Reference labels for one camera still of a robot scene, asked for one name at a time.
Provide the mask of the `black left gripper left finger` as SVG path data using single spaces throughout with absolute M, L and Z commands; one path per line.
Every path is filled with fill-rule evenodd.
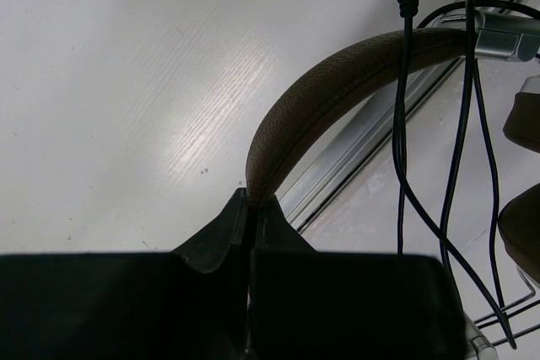
M 172 250 L 172 254 L 197 273 L 213 273 L 225 263 L 231 251 L 242 246 L 246 223 L 246 188 L 238 188 L 221 212 Z

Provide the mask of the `brown silver headphones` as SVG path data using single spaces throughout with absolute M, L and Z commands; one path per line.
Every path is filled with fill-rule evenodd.
M 434 12 L 412 31 L 411 72 L 465 56 L 464 30 L 424 28 L 430 19 L 450 9 L 445 10 Z M 289 172 L 330 126 L 376 91 L 397 81 L 402 37 L 402 32 L 396 31 L 349 46 L 314 66 L 278 99 L 257 128 L 246 160 L 246 193 L 251 210 L 259 211 L 267 204 Z M 483 134 L 494 192 L 489 254 L 494 266 L 494 284 L 499 288 L 494 256 L 499 178 L 480 94 L 478 66 L 475 69 L 478 113 L 485 124 Z

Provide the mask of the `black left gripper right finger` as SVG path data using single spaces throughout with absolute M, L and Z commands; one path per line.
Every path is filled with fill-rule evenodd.
M 256 249 L 289 253 L 316 250 L 286 220 L 276 196 L 265 202 L 257 214 Z

